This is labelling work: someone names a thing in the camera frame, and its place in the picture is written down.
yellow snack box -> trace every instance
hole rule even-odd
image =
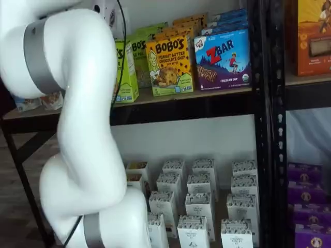
[[[202,28],[205,28],[207,26],[207,18],[208,18],[208,13],[195,14],[195,15],[191,15],[189,17],[176,19],[173,21],[173,25],[176,25],[176,24],[182,23],[182,22],[200,20]]]
[[[153,95],[193,92],[193,54],[189,35],[146,43],[146,54]]]

white box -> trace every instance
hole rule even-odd
[[[156,181],[157,189],[160,192],[173,191],[175,195],[176,207],[179,214],[185,212],[184,195],[182,193],[182,181],[178,173],[161,173]]]
[[[214,159],[197,159],[193,162],[193,173],[209,173],[213,195],[218,202],[218,175],[214,168]]]
[[[178,236],[181,248],[210,248],[205,216],[180,216]]]
[[[131,162],[128,163],[126,167],[126,174],[141,174],[145,192],[147,198],[151,195],[151,191],[154,189],[154,185],[152,184],[151,174],[149,172],[148,162]]]
[[[215,207],[211,194],[187,194],[185,206],[187,215],[206,216],[209,240],[215,241]]]
[[[214,199],[209,173],[189,175],[187,179],[187,189],[190,194],[211,193],[212,199]]]
[[[260,246],[258,209],[255,195],[229,194],[227,208],[230,220],[245,220],[252,231],[253,244]]]
[[[258,167],[255,160],[246,160],[242,162],[232,163],[232,174],[233,176],[240,175],[256,175],[258,176]]]
[[[152,191],[149,205],[152,213],[163,213],[167,236],[177,238],[178,215],[174,192]]]
[[[152,248],[169,248],[163,214],[148,213],[148,231]]]
[[[252,231],[242,221],[222,220],[221,239],[224,248],[253,248]]]

green snack box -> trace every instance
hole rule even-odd
[[[148,41],[148,35],[136,33],[131,35],[128,40],[132,44],[134,67],[136,68],[138,87],[150,87],[151,77],[149,76],[149,68],[146,57],[146,42]]]
[[[138,92],[138,83],[137,83],[137,76],[136,70],[134,68],[134,60],[132,54],[132,45],[130,42],[127,42],[126,49],[124,51],[124,41],[123,40],[116,40],[116,49],[117,49],[117,79],[116,85],[114,89],[114,95],[118,89],[119,79],[121,78],[121,68],[122,68],[122,61],[123,55],[125,54],[124,60],[124,68],[123,68],[123,76],[121,87],[118,92],[116,102],[120,103],[129,103],[134,102],[137,97],[139,96]]]

purple snack package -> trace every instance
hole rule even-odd
[[[288,181],[321,183],[322,166],[289,162]]]
[[[295,225],[295,248],[331,247],[331,227]]]
[[[319,224],[331,226],[331,205],[295,204],[293,213],[295,224]]]

cardboard box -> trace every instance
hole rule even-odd
[[[209,173],[189,175],[187,180],[187,189],[190,194],[211,193],[212,199],[215,199]]]
[[[146,56],[146,42],[148,34],[135,33],[128,37],[132,45],[132,53],[134,59],[134,67],[139,88],[147,88],[151,86],[151,77],[149,76],[149,67]]]
[[[321,225],[295,226],[295,248],[331,247],[331,227]]]
[[[152,248],[169,248],[163,214],[148,213],[148,231]]]
[[[322,166],[289,162],[288,180],[322,183]]]
[[[180,178],[179,173],[161,173],[156,181],[156,185],[160,192],[174,192],[177,210],[179,213],[183,213],[185,212],[184,194],[182,192],[182,181]]]
[[[122,61],[125,54],[124,68],[121,87],[119,89],[116,102],[127,103],[134,102],[139,96],[138,92],[138,83],[136,76],[136,69],[134,67],[134,60],[132,54],[132,45],[130,42],[127,42],[126,48],[124,49],[124,41],[116,40],[116,49],[117,49],[117,79],[114,88],[113,96],[115,96],[118,89],[119,80],[121,78],[122,70]]]
[[[327,204],[295,204],[293,222],[331,226],[330,209],[331,205]]]
[[[149,171],[148,162],[131,162],[126,167],[126,174],[141,174],[144,181],[144,187],[147,198],[151,195],[151,191],[155,188],[152,184],[152,178]]]
[[[260,246],[258,208],[255,195],[229,194],[227,208],[230,220],[245,220],[251,227],[253,245]]]
[[[187,194],[185,200],[187,215],[206,216],[208,237],[216,241],[215,206],[210,193]]]
[[[189,35],[151,40],[146,46],[155,97],[193,92],[193,54]]]
[[[205,216],[180,216],[178,235],[182,248],[210,248]]]
[[[224,248],[253,248],[252,231],[243,221],[222,220],[221,238]]]
[[[214,168],[214,159],[196,159],[193,162],[193,173],[209,173],[210,183],[213,189],[213,195],[218,202],[218,175]]]
[[[149,205],[152,213],[163,213],[167,236],[169,238],[177,238],[178,215],[174,192],[152,191]]]
[[[248,29],[194,39],[199,88],[247,87],[251,82]]]

